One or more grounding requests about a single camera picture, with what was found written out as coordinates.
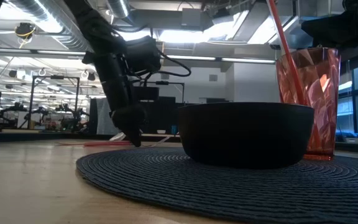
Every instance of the wooden table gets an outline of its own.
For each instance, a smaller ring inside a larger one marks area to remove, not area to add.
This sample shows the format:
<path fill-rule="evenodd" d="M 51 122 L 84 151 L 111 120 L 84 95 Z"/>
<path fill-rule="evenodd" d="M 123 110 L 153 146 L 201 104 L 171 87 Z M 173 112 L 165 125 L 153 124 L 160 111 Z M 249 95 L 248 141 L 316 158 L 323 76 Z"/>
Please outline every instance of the wooden table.
<path fill-rule="evenodd" d="M 87 154 L 124 147 L 57 146 L 57 142 L 0 143 L 0 224 L 234 223 L 133 202 L 98 190 L 81 179 L 75 161 Z"/>

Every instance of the round placemat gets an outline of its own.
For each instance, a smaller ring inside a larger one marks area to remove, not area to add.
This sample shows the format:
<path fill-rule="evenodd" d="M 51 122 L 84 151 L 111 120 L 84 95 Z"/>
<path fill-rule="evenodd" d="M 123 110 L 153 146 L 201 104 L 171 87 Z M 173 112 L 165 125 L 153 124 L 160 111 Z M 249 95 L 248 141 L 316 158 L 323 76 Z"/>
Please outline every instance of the round placemat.
<path fill-rule="evenodd" d="M 83 178 L 143 202 L 247 223 L 358 223 L 358 159 L 301 161 L 275 170 L 215 167 L 182 148 L 146 148 L 78 159 Z"/>

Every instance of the pipe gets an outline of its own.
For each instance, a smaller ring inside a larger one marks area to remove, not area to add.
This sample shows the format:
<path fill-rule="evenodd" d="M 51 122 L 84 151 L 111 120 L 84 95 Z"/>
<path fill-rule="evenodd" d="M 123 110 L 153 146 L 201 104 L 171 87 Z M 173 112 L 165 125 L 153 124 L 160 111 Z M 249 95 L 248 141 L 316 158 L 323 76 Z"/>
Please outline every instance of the pipe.
<path fill-rule="evenodd" d="M 107 0 L 107 6 L 111 14 L 118 19 L 129 16 L 131 12 L 131 7 L 127 0 Z"/>
<path fill-rule="evenodd" d="M 45 32 L 68 36 L 54 36 L 68 50 L 85 51 L 90 47 L 79 28 L 55 0 L 6 0 L 13 8 L 29 15 L 30 20 Z"/>

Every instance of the drinking straw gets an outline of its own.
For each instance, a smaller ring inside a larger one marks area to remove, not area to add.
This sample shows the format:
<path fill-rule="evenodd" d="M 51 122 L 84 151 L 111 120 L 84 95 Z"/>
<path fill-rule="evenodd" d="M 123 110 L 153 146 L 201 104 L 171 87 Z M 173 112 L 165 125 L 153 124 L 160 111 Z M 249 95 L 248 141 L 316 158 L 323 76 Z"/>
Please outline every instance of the drinking straw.
<path fill-rule="evenodd" d="M 301 87 L 301 82 L 299 80 L 298 70 L 296 69 L 295 62 L 292 59 L 290 48 L 288 47 L 287 39 L 285 38 L 285 35 L 284 35 L 283 26 L 281 25 L 280 16 L 278 15 L 278 12 L 277 12 L 276 4 L 275 4 L 274 0 L 267 0 L 267 4 L 270 9 L 270 13 L 273 16 L 274 23 L 277 28 L 278 36 L 281 40 L 282 46 L 285 51 L 285 56 L 287 58 L 289 66 L 290 66 L 291 75 L 292 75 L 292 78 L 293 78 L 293 81 L 295 84 L 296 95 L 298 97 L 298 102 L 301 105 L 308 106 L 307 102 L 305 101 L 305 97 L 303 97 L 303 91 L 302 91 L 302 87 Z M 317 129 L 316 125 L 314 125 L 314 128 L 313 128 L 313 136 L 314 136 L 314 139 L 316 140 L 315 141 L 316 146 L 321 147 L 320 136 L 318 134 L 318 129 Z"/>

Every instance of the red plastic cup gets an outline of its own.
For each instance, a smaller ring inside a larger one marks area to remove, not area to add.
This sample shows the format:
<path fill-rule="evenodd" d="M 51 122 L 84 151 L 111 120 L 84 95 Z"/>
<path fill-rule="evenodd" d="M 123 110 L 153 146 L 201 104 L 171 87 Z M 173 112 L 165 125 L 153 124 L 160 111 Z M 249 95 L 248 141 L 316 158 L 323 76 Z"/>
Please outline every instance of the red plastic cup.
<path fill-rule="evenodd" d="M 314 108 L 314 128 L 305 159 L 331 160 L 334 157 L 341 57 L 336 49 L 313 48 L 291 53 L 298 69 L 304 102 Z M 299 104 L 288 60 L 276 62 L 282 103 Z"/>

